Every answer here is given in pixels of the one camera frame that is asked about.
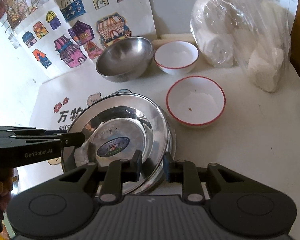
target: red rim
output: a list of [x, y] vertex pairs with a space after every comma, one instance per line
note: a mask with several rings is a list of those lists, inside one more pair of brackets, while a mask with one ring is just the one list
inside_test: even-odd
[[194, 47], [197, 49], [197, 51], [198, 51], [198, 56], [197, 56], [196, 60], [195, 60], [194, 62], [192, 62], [191, 64], [189, 64], [189, 65], [187, 65], [187, 66], [183, 66], [183, 67], [165, 67], [164, 65], [161, 65], [160, 63], [158, 63], [158, 62], [155, 60], [155, 54], [157, 53], [158, 49], [160, 49], [162, 46], [164, 46], [164, 45], [166, 45], [166, 44], [168, 44], [168, 43], [171, 43], [171, 42], [176, 42], [176, 41], [169, 41], [169, 42], [167, 42], [167, 43], [165, 43], [165, 44], [162, 44], [161, 46], [159, 46], [159, 48], [157, 48], [156, 52], [154, 53], [153, 59], [154, 59], [154, 62], [157, 64], [158, 67], [167, 68], [167, 69], [181, 69], [181, 68], [186, 68], [186, 67], [191, 66], [192, 64], [194, 64], [194, 63], [199, 59], [199, 55], [200, 55], [200, 54], [199, 54], [198, 48], [197, 48], [196, 46], [194, 46], [193, 44], [191, 44], [190, 42], [182, 41], [182, 42], [191, 44], [192, 46], [194, 46]]
[[[170, 109], [170, 107], [169, 107], [168, 97], [169, 97], [169, 94], [170, 94], [172, 88], [173, 88], [176, 84], [178, 84], [180, 81], [182, 81], [182, 80], [184, 80], [184, 79], [187, 79], [187, 78], [193, 78], [193, 77], [205, 78], [205, 79], [208, 79], [208, 80], [212, 81], [213, 83], [215, 83], [215, 84], [220, 88], [220, 90], [221, 90], [221, 92], [222, 92], [222, 94], [223, 94], [223, 100], [224, 100], [224, 101], [223, 101], [223, 108], [222, 108], [220, 114], [219, 114], [216, 118], [214, 118], [213, 120], [211, 120], [211, 121], [209, 121], [209, 122], [206, 122], [206, 123], [194, 124], [194, 123], [184, 122], [184, 121], [180, 120], [178, 117], [176, 117], [176, 116], [172, 113], [172, 111], [171, 111], [171, 109]], [[186, 125], [189, 125], [189, 126], [203, 126], [203, 125], [211, 124], [212, 122], [214, 122], [216, 119], [218, 119], [218, 118], [222, 115], [222, 113], [223, 113], [223, 111], [224, 111], [224, 109], [225, 109], [225, 107], [226, 107], [226, 95], [225, 95], [225, 93], [223, 92], [222, 88], [219, 86], [219, 84], [218, 84], [217, 82], [215, 82], [214, 80], [212, 80], [212, 79], [210, 79], [210, 78], [207, 78], [207, 77], [204, 77], [204, 76], [189, 76], [189, 77], [181, 78], [180, 80], [178, 80], [177, 82], [175, 82], [175, 83], [169, 88], [168, 93], [167, 93], [167, 96], [166, 96], [166, 106], [167, 106], [167, 109], [168, 109], [169, 113], [170, 113], [170, 114], [173, 116], [173, 118], [175, 118], [178, 122], [181, 122], [181, 123], [186, 124]]]

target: red-rimmed bowl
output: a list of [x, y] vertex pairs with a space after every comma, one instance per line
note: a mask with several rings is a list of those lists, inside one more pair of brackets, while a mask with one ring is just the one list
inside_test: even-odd
[[165, 73], [180, 75], [194, 69], [199, 58], [196, 46], [186, 41], [171, 41], [160, 46], [154, 61]]
[[226, 106], [222, 88], [203, 76], [190, 76], [178, 80], [166, 97], [169, 113], [181, 124], [206, 127], [218, 119]]

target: stainless steel bowl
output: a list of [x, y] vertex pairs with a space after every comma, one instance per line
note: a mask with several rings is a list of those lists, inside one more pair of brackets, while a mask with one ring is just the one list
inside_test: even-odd
[[150, 65], [153, 47], [142, 37], [129, 37], [106, 48], [96, 63], [96, 70], [112, 82], [126, 82], [140, 77]]
[[78, 149], [64, 149], [64, 171], [96, 162], [108, 166], [113, 160], [130, 159], [142, 151], [142, 172], [138, 182], [123, 184], [127, 194], [153, 178], [164, 152], [173, 149], [171, 132], [163, 111], [149, 98], [119, 93], [91, 105], [72, 123], [68, 132], [81, 131], [86, 141]]

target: purple house drawing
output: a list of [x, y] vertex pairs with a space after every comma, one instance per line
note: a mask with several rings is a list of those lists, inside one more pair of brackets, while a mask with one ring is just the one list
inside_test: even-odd
[[50, 24], [52, 30], [55, 30], [56, 28], [61, 26], [61, 23], [60, 23], [57, 15], [53, 11], [47, 12], [46, 21], [47, 21], [47, 23]]
[[60, 53], [61, 60], [69, 67], [77, 67], [86, 61], [87, 57], [82, 53], [77, 44], [62, 35], [54, 41], [56, 51]]
[[72, 39], [82, 46], [94, 38], [93, 30], [90, 25], [77, 21], [71, 29], [68, 30]]

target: pink house drawing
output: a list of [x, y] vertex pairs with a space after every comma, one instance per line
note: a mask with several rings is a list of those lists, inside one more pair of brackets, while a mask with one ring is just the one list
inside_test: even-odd
[[56, 51], [60, 53], [61, 60], [69, 67], [77, 67], [87, 59], [80, 47], [77, 44], [73, 44], [64, 35], [54, 41], [54, 46]]

